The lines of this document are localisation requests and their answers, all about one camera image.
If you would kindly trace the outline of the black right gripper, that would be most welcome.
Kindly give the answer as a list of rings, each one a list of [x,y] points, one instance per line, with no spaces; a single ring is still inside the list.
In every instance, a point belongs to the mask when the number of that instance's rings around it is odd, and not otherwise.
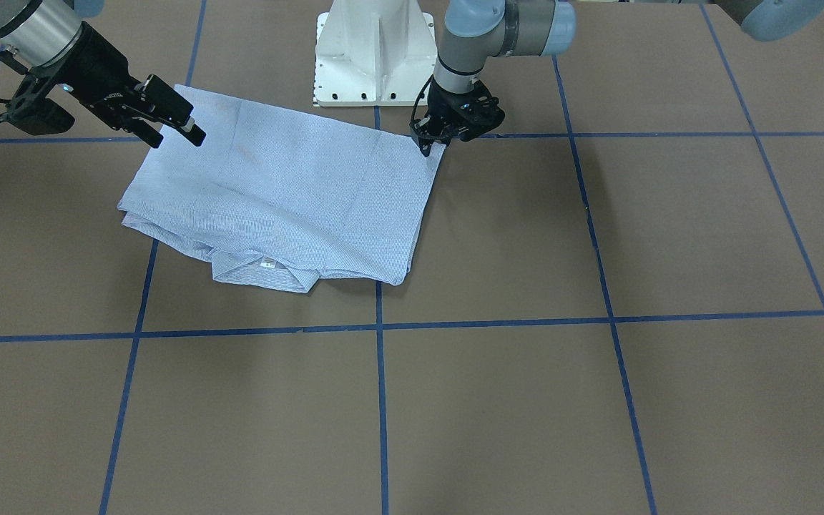
[[[206,133],[194,121],[193,105],[156,74],[144,81],[129,73],[127,57],[88,23],[82,23],[75,45],[59,61],[29,69],[6,106],[4,120],[32,136],[68,131],[75,118],[49,98],[66,86],[79,104],[113,130],[140,138],[151,149],[163,136],[156,122],[176,130],[193,146]]]

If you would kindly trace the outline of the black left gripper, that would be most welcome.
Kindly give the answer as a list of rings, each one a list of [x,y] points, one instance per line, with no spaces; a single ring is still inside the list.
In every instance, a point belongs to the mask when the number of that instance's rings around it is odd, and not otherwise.
[[[421,90],[426,94],[425,117],[410,117],[412,140],[418,144],[423,157],[431,156],[433,144],[449,144],[454,138],[469,142],[496,129],[506,119],[499,99],[477,79],[470,92],[450,92],[431,77]]]

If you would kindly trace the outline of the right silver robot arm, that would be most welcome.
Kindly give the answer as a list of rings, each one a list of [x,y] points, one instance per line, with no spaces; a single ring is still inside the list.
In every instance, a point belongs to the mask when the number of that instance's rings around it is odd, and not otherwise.
[[[163,124],[199,147],[206,134],[194,107],[157,75],[135,79],[129,62],[76,10],[73,1],[0,1],[0,62],[19,73],[9,99],[0,99],[0,124],[29,136],[69,131],[74,117],[52,98],[56,88],[115,131],[157,149]]]

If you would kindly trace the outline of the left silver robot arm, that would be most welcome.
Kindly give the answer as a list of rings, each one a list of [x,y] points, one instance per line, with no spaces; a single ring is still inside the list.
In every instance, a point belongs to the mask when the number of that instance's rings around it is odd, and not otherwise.
[[[488,59],[559,55],[572,45],[577,13],[569,1],[452,1],[437,61],[421,89],[426,113],[410,117],[422,155],[433,144],[468,142],[503,124],[499,100],[481,81]]]

